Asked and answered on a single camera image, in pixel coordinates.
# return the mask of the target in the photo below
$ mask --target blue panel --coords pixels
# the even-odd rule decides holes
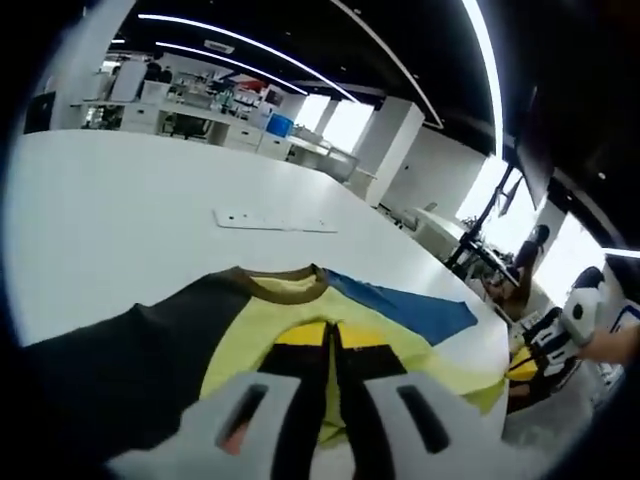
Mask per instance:
[[[431,345],[478,323],[464,302],[376,287],[331,270],[327,270],[327,277],[346,297],[417,333]]]

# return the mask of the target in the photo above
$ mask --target black ceiling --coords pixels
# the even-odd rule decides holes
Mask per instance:
[[[484,154],[491,153],[491,97],[478,41],[462,0],[343,3],[359,10],[360,18],[417,76],[445,121],[442,133]],[[496,56],[505,133],[518,137],[537,88],[554,164],[595,200],[630,246],[640,249],[640,229],[632,219],[633,193],[640,179],[640,147],[635,138],[640,135],[636,133],[640,132],[640,2],[478,3]],[[236,48],[232,58],[295,83],[317,79],[232,38],[185,25],[139,20],[139,13],[178,16],[243,34],[285,52],[335,82],[374,87],[387,95],[411,99],[421,106],[426,120],[432,120],[395,63],[330,0],[139,0],[121,28],[130,49],[152,51],[156,41],[202,49],[205,39],[215,40]],[[318,93],[342,98],[330,88],[320,87]],[[372,101],[352,93],[362,101]],[[600,173],[606,174],[606,180],[599,178]],[[597,219],[594,223],[580,208],[574,210],[590,224],[599,241],[612,243],[610,233],[598,226]],[[635,278],[635,266],[622,272],[621,276],[625,275]],[[630,281],[625,283],[631,285],[628,288],[636,287]]]

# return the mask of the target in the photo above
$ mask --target window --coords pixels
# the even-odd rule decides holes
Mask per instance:
[[[345,152],[352,152],[373,113],[373,105],[342,100],[325,128],[325,140]]]
[[[489,157],[485,160],[478,178],[460,206],[456,218],[464,220],[468,217],[479,217],[491,200],[491,196],[506,170],[507,164],[496,157]],[[511,172],[504,192],[508,193],[516,182],[520,183],[509,211],[503,217],[499,217],[505,201],[505,197],[501,196],[482,227],[485,241],[505,253],[516,253],[531,233],[536,222],[536,211],[533,208],[525,182],[521,179],[520,172],[517,170]]]
[[[591,266],[600,269],[604,266],[602,248],[589,231],[569,213],[533,280],[553,303],[562,306],[578,275]]]
[[[302,104],[302,108],[296,119],[293,123],[297,125],[302,125],[312,132],[318,126],[318,122],[320,121],[320,117],[322,117],[322,113],[327,108],[329,104],[329,97],[324,95],[309,95],[304,99],[304,103]]]

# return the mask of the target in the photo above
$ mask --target black sleeve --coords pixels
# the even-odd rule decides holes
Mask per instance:
[[[213,352],[249,297],[204,277],[154,305],[25,349],[59,441],[91,461],[148,449],[198,399]]]

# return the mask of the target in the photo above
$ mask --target white table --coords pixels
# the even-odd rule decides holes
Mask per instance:
[[[323,173],[256,154],[126,132],[23,136],[5,211],[6,279],[30,344],[153,304],[210,272],[317,263],[353,278],[464,301],[478,324],[438,345],[504,372],[505,323],[433,256]],[[218,228],[215,207],[322,217],[337,234]],[[486,418],[502,430],[506,396]]]

